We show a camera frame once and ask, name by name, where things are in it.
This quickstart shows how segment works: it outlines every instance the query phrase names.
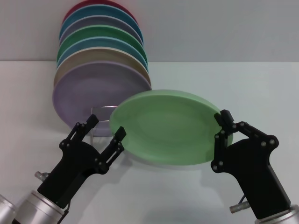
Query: red plate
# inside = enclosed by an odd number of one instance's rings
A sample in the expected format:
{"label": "red plate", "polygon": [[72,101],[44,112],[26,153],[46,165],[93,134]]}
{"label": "red plate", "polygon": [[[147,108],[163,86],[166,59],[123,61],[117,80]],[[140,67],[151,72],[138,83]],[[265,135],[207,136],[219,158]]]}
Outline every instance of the red plate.
{"label": "red plate", "polygon": [[124,6],[121,6],[120,4],[117,4],[116,2],[109,1],[109,0],[86,0],[86,1],[80,2],[68,11],[68,13],[64,17],[63,22],[67,19],[67,17],[69,17],[69,15],[71,15],[76,10],[78,10],[82,7],[85,7],[85,6],[96,5],[96,4],[104,4],[104,5],[109,5],[109,6],[119,8],[120,10],[128,13],[137,22],[137,20],[134,18],[134,16]]}

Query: black robotic gripper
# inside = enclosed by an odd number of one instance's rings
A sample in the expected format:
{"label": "black robotic gripper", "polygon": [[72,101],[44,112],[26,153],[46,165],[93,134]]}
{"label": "black robotic gripper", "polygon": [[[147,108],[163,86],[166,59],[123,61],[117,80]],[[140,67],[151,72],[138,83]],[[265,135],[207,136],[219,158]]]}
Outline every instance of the black robotic gripper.
{"label": "black robotic gripper", "polygon": [[89,176],[106,174],[111,164],[124,150],[121,141],[126,132],[123,127],[118,129],[102,153],[82,142],[98,122],[97,117],[91,115],[86,124],[75,125],[68,137],[59,144],[63,152],[61,161],[37,189],[60,208],[65,208],[70,203]]}
{"label": "black robotic gripper", "polygon": [[[246,122],[234,123],[227,110],[214,117],[222,129],[215,135],[213,171],[229,173],[237,179],[257,219],[288,210],[290,199],[269,161],[271,152],[278,147],[278,139]],[[228,137],[236,132],[248,139],[228,146]]]}

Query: blue plate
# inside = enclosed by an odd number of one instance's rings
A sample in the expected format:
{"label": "blue plate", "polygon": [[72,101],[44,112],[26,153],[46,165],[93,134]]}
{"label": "blue plate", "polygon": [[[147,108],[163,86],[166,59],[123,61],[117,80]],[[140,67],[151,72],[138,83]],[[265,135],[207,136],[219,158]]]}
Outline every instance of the blue plate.
{"label": "blue plate", "polygon": [[134,58],[136,58],[138,61],[140,61],[140,63],[146,68],[146,70],[149,71],[145,59],[138,52],[138,50],[136,50],[130,44],[112,37],[91,37],[74,43],[68,49],[66,49],[65,52],[60,56],[57,62],[57,67],[61,64],[61,62],[64,61],[64,59],[66,59],[68,56],[72,55],[73,53],[79,50],[92,48],[92,47],[110,47],[110,48],[115,48],[118,50],[125,51],[128,54],[132,55]]}
{"label": "blue plate", "polygon": [[124,21],[119,20],[115,17],[106,16],[106,15],[92,15],[88,17],[84,17],[80,20],[77,20],[73,24],[71,24],[61,35],[61,38],[59,40],[59,45],[73,32],[77,31],[80,28],[92,26],[92,25],[108,25],[113,26],[119,29],[122,29],[129,34],[131,34],[133,37],[138,40],[138,42],[143,45],[142,40],[140,36],[137,34],[137,32],[130,27],[128,24],[126,24]]}
{"label": "blue plate", "polygon": [[91,6],[86,6],[78,9],[77,11],[73,12],[62,24],[61,30],[59,33],[59,38],[61,38],[62,33],[74,22],[77,20],[80,20],[84,17],[87,16],[92,16],[92,15],[107,15],[107,16],[112,16],[117,19],[120,19],[130,25],[140,36],[142,42],[143,42],[143,36],[141,33],[141,30],[139,29],[138,24],[136,21],[129,16],[129,14],[125,13],[124,11],[113,7],[113,6],[108,6],[108,5],[91,5]]}

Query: gray plate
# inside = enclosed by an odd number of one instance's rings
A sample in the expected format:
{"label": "gray plate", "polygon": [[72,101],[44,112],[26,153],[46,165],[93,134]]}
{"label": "gray plate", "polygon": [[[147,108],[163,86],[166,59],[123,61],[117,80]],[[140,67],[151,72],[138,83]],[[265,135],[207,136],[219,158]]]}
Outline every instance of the gray plate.
{"label": "gray plate", "polygon": [[113,26],[119,29],[122,29],[129,34],[131,34],[133,37],[137,39],[137,41],[143,45],[143,42],[141,41],[140,36],[137,34],[137,32],[127,23],[124,21],[121,21],[120,19],[114,18],[112,16],[106,16],[106,15],[93,15],[84,17],[74,23],[72,23],[61,35],[61,38],[59,40],[59,45],[73,32],[76,30],[91,26],[91,25],[108,25]]}

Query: tan plate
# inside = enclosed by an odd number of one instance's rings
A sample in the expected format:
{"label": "tan plate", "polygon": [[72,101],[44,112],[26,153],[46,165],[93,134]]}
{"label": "tan plate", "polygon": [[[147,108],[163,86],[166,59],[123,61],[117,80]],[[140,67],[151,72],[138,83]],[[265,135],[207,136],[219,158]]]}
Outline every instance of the tan plate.
{"label": "tan plate", "polygon": [[150,84],[150,77],[147,70],[135,57],[115,48],[93,47],[77,51],[76,53],[68,56],[57,68],[54,78],[54,86],[69,70],[81,64],[93,61],[112,61],[127,65],[142,74],[142,76]]}

